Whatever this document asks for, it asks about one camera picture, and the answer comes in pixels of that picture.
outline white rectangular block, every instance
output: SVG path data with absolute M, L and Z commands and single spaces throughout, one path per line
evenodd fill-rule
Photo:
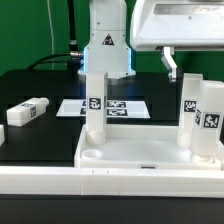
M 0 146 L 5 141 L 4 126 L 0 125 Z
M 120 196 L 223 197 L 222 171 L 120 170 Z
M 199 94 L 202 74 L 184 74 L 177 145 L 190 148 L 191 133 L 193 128 L 194 113 Z
M 1 166 L 0 194 L 80 195 L 81 170 Z
M 198 101 L 203 111 L 224 112 L 224 83 L 220 81 L 201 81 Z
M 47 98 L 32 98 L 9 109 L 7 110 L 8 124 L 21 127 L 45 113 L 48 104 Z
M 224 83 L 201 81 L 191 150 L 200 156 L 212 156 L 218 150 L 224 112 Z
M 105 142 L 107 79 L 106 72 L 92 72 L 86 76 L 86 131 L 87 142 L 91 145 Z

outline white machine housing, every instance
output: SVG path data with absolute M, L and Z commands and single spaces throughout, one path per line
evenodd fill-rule
M 124 0 L 90 0 L 90 42 L 84 48 L 84 66 L 79 77 L 87 72 L 108 72 L 109 84 L 133 77 L 131 49 L 126 39 Z
M 137 0 L 130 43 L 136 51 L 222 49 L 223 0 Z

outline black cable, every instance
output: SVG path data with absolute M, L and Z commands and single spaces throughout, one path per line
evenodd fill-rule
M 57 63 L 67 63 L 68 61 L 43 61 L 43 62 L 40 62 L 38 65 L 41 65 L 41 64 L 57 64 Z
M 76 51 L 78 50 L 78 46 L 76 43 L 76 32 L 75 32 L 76 27 L 75 27 L 73 0 L 67 0 L 67 4 L 68 4 L 69 30 L 70 30 L 70 40 L 71 40 L 69 47 L 70 47 L 70 51 Z
M 48 55 L 46 57 L 43 57 L 41 59 L 39 59 L 38 61 L 36 61 L 35 63 L 33 63 L 32 65 L 30 65 L 29 67 L 27 67 L 27 69 L 29 71 L 32 71 L 38 64 L 48 60 L 48 59 L 52 59 L 52 58 L 58 58 L 58 57 L 65 57 L 65 56 L 70 56 L 69 53 L 59 53 L 59 54 L 53 54 L 53 55 Z

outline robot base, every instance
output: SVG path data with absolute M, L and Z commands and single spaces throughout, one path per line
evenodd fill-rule
M 134 70 L 131 70 L 129 73 L 123 73 L 120 72 L 119 74 L 108 72 L 108 84 L 109 85 L 122 85 L 126 83 L 127 81 L 134 80 L 136 72 Z M 81 68 L 78 71 L 78 79 L 80 81 L 86 81 L 86 72 L 83 71 L 83 68 Z

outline green backdrop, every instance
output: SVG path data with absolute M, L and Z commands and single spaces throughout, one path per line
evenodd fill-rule
M 127 39 L 135 0 L 128 6 Z M 80 50 L 89 41 L 89 0 L 74 0 L 77 41 Z M 69 28 L 66 0 L 51 0 L 55 52 L 68 52 Z M 51 35 L 47 0 L 0 1 L 0 75 L 12 69 L 26 68 L 51 54 Z M 184 72 L 202 73 L 208 79 L 224 80 L 223 52 L 177 52 L 177 64 Z M 166 72 L 159 52 L 136 53 L 134 68 L 139 72 Z M 39 68 L 51 69 L 41 65 Z M 65 69 L 65 64 L 56 65 Z

